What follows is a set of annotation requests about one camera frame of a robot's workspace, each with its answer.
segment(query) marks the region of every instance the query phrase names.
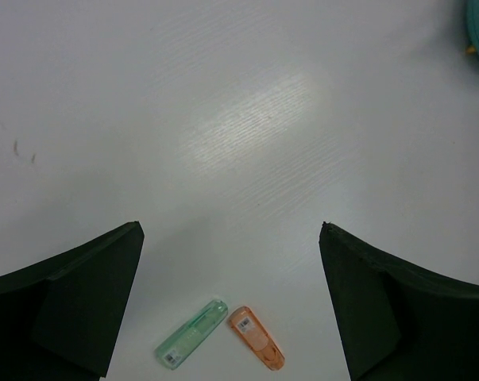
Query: white table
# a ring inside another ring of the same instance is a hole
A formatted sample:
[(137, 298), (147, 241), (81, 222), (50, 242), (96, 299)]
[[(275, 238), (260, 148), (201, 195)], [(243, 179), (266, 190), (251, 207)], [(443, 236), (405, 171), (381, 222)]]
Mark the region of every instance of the white table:
[[(139, 220), (108, 381), (348, 379), (323, 220), (479, 283), (462, 19), (458, 0), (0, 2), (0, 275)], [(155, 361), (213, 296), (257, 312), (280, 372), (225, 325)]]

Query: sticker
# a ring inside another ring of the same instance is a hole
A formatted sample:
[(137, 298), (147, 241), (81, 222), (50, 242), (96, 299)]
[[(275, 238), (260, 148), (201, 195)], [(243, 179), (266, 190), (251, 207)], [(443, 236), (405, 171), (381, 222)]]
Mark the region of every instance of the sticker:
[(247, 333), (248, 331), (255, 329), (255, 324), (251, 321), (249, 316), (242, 319), (236, 324), (236, 327), (241, 331), (241, 333)]
[(177, 349), (171, 350), (164, 356), (165, 361), (167, 361), (171, 367), (175, 367), (182, 359)]

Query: orange highlighter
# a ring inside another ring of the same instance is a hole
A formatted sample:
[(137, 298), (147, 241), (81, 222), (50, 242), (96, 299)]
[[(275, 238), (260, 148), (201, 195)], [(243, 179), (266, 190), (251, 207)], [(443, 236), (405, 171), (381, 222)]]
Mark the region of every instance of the orange highlighter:
[(243, 306), (235, 310), (229, 325), (269, 369), (277, 371), (284, 366), (284, 355), (250, 308)]

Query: black object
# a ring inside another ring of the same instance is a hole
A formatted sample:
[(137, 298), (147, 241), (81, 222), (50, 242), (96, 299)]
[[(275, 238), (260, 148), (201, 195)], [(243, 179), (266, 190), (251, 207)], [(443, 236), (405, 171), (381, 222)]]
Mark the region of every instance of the black object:
[(353, 381), (479, 380), (479, 286), (332, 224), (320, 252)]
[(144, 233), (127, 223), (0, 277), (0, 380), (105, 377)]

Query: green marker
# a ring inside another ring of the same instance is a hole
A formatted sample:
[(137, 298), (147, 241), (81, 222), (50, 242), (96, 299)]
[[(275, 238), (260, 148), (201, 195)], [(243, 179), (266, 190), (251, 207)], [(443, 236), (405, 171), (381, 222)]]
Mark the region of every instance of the green marker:
[(213, 300), (156, 348), (154, 352), (158, 361), (168, 369), (179, 367), (223, 321), (228, 312), (229, 308), (224, 302)]

